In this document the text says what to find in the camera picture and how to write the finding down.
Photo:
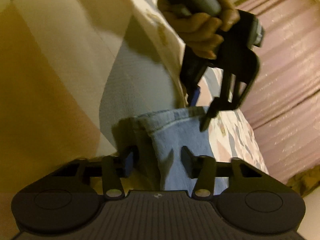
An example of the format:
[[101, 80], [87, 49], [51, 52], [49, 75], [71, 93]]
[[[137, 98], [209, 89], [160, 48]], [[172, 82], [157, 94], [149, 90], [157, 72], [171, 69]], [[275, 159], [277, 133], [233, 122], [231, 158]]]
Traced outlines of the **person's left hand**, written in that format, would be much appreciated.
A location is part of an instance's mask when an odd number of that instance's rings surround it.
[[217, 0], [221, 5], [219, 18], [202, 12], [189, 18], [179, 18], [168, 0], [158, 0], [157, 7], [183, 42], [202, 58], [213, 60], [215, 50], [223, 42], [216, 34], [218, 29], [229, 31], [240, 20], [238, 10], [231, 0]]

